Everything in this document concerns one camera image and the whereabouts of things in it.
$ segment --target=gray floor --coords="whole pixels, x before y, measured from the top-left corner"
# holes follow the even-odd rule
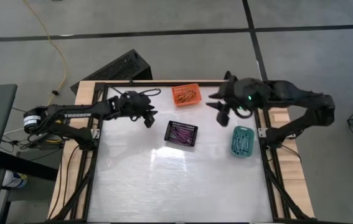
[[[256,0],[249,4],[257,27],[353,24],[353,0]],[[238,0],[31,0],[31,6],[53,35],[247,27]],[[21,0],[0,0],[0,37],[29,35],[44,32],[28,8]],[[258,40],[269,79],[289,80],[302,89],[334,97],[336,122],[328,128],[306,130],[297,143],[315,216],[353,222],[353,136],[346,126],[353,113],[353,30],[268,32],[258,34]],[[73,103],[68,86],[130,49],[146,59],[157,80],[223,78],[226,70],[239,78],[259,78],[247,33],[55,42],[69,70],[55,103]],[[61,79],[60,57],[46,41],[0,42],[0,84],[18,84],[16,107],[27,110],[45,105]],[[291,108],[292,117],[301,112]],[[21,116],[13,111],[7,130],[21,128]],[[31,206],[29,213],[36,214],[32,217],[47,213],[44,206],[24,206]],[[12,207],[9,223],[28,221],[18,218],[22,209],[16,204]]]

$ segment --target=table leg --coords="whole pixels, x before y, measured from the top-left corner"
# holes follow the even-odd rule
[[[0,169],[7,169],[45,180],[56,181],[57,169],[31,162],[0,151]]]

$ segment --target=white table surface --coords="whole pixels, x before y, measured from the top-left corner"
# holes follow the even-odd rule
[[[143,91],[155,87],[118,87]],[[233,113],[227,127],[205,105],[217,87],[201,87],[198,105],[176,107],[170,87],[151,97],[158,114],[105,121],[101,131],[89,222],[270,222],[271,211],[256,131],[251,157],[232,156],[233,129],[256,129]],[[109,89],[108,97],[117,94]],[[195,147],[166,143],[168,122],[198,126]]]

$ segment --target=wooden table frame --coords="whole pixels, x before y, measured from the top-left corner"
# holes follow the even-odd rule
[[[224,80],[139,80],[133,81],[82,81],[80,82],[77,97],[75,99],[76,105],[89,105],[93,101],[103,98],[106,96],[107,88],[104,91],[99,92],[103,85],[101,83],[111,84],[112,86],[177,86],[185,85],[189,83],[198,83],[200,86],[219,86]],[[256,111],[255,119],[257,126],[259,127],[280,127],[289,122],[288,112],[285,108],[274,108],[267,111]],[[95,121],[92,118],[78,118],[71,119],[70,125],[75,128],[91,127],[101,128],[102,121]],[[286,140],[285,146],[298,151],[294,140]],[[92,151],[81,151],[76,150],[74,154],[72,151],[77,146],[74,140],[69,140],[65,143],[63,156],[62,156],[62,168],[59,169],[57,175],[57,181],[54,188],[52,202],[49,208],[49,214],[54,209],[53,215],[48,218],[53,218],[63,207],[62,205],[69,200],[71,195],[75,191],[75,187],[80,183],[82,177],[86,174],[90,164],[96,162],[97,153]],[[301,208],[301,210],[310,217],[313,217],[313,210],[306,187],[306,182],[303,175],[303,170],[299,161],[294,154],[284,151],[282,149],[266,150],[261,149],[263,158],[263,165],[265,161],[270,158],[271,169],[275,172],[276,176],[280,180],[281,184],[284,185],[285,190],[289,193],[294,202]],[[60,187],[60,174],[65,178],[68,173],[68,184],[65,185],[65,181],[61,182]],[[88,217],[88,209],[90,202],[90,193],[92,190],[93,178],[85,186],[83,192],[79,196],[78,203],[74,205],[71,211],[68,213],[67,218],[69,220],[86,220]],[[270,180],[266,178],[266,184],[268,187],[268,195],[270,198],[270,205],[273,219],[277,218],[289,218],[289,209],[286,207],[284,200],[280,197],[280,194],[272,185]]]

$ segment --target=purple basket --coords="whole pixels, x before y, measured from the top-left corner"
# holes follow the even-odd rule
[[[193,147],[198,129],[199,127],[197,126],[169,121],[164,140],[183,146]]]

